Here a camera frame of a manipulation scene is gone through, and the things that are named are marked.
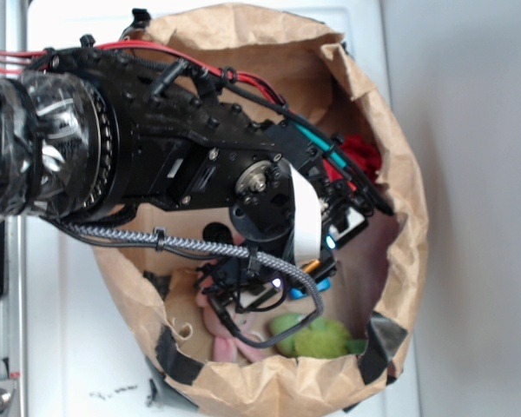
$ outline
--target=gray cable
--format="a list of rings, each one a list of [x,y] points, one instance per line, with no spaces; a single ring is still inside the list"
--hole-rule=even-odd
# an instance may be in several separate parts
[[[160,236],[151,233],[134,232],[131,230],[120,230],[113,228],[101,228],[98,226],[85,226],[78,224],[63,223],[63,226],[73,230],[79,235],[87,235],[98,237],[102,239],[110,239],[115,241],[133,242],[133,243],[157,243]],[[212,255],[221,256],[232,256],[235,258],[247,259],[251,255],[248,248],[242,246],[228,245],[226,243],[218,242],[205,242],[198,241],[196,239],[186,239],[176,236],[163,236],[163,242],[161,242],[162,248],[178,248],[186,249],[195,252],[205,252]],[[249,346],[254,348],[269,348],[274,344],[286,339],[291,334],[294,334],[298,330],[306,327],[309,323],[315,320],[317,317],[322,315],[324,311],[324,302],[320,296],[320,292],[317,289],[316,282],[311,276],[305,273],[300,268],[286,262],[276,256],[267,254],[265,252],[257,252],[257,261],[265,267],[273,270],[280,271],[283,274],[289,275],[301,284],[307,293],[313,297],[315,310],[306,315],[303,320],[297,323],[295,326],[285,330],[284,332],[277,334],[268,341],[251,341],[246,338],[243,334],[234,334],[235,337],[241,341],[247,343]]]

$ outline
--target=paper bag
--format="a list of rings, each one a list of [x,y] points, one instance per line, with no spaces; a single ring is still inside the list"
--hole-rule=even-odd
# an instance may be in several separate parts
[[[148,249],[98,249],[104,280],[142,352],[171,387],[216,416],[321,416],[382,390],[402,372],[424,286],[428,220],[419,166],[374,83],[344,50],[341,34],[289,13],[224,4],[143,26],[127,36],[169,45],[216,67],[258,74],[327,134],[361,134],[374,143],[383,160],[377,184],[394,216],[377,213],[336,252],[338,274],[323,293],[325,315],[344,322],[354,337],[368,339],[368,346],[359,357],[335,360],[288,359],[268,350],[255,364],[210,361],[211,337],[191,288],[196,262]],[[274,117],[240,103],[254,120]],[[165,213],[143,206],[129,228],[163,226],[171,235],[200,238],[212,220],[229,224],[227,210]],[[142,277],[144,270],[172,276],[166,300]],[[309,302],[293,301],[271,314],[308,312]],[[259,330],[266,331],[265,322]]]

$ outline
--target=pink plush toy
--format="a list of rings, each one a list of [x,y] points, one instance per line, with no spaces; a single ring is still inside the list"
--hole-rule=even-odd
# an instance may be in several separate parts
[[[212,278],[208,277],[204,284],[206,286],[212,284]],[[237,351],[239,350],[251,362],[262,361],[264,355],[259,349],[250,347],[239,339],[233,337],[223,324],[218,320],[218,316],[208,303],[208,298],[202,292],[195,297],[197,305],[202,308],[202,319],[207,330],[214,336],[213,359],[218,362],[236,362]],[[248,330],[253,326],[254,313],[237,314],[228,310],[232,316],[232,320],[238,325],[241,332],[250,338],[251,334]]]

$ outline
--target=green plush toy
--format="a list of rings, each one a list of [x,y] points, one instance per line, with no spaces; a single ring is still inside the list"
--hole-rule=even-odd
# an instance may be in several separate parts
[[[270,322],[270,331],[272,334],[280,334],[297,324],[303,317],[297,313],[280,315]],[[308,327],[278,343],[276,347],[287,357],[334,359],[346,354],[362,354],[366,348],[366,341],[352,339],[341,322],[319,317]]]

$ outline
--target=teal component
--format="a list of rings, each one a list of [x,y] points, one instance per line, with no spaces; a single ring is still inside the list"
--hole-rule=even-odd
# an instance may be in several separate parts
[[[330,149],[330,145],[324,142],[321,138],[319,138],[309,129],[297,123],[295,123],[295,127],[297,127],[297,129],[299,129],[303,135],[305,135],[312,143],[321,148],[324,152]],[[346,161],[344,161],[344,159],[335,152],[332,152],[332,154],[330,154],[330,157],[338,164],[340,168],[345,168],[347,166]]]

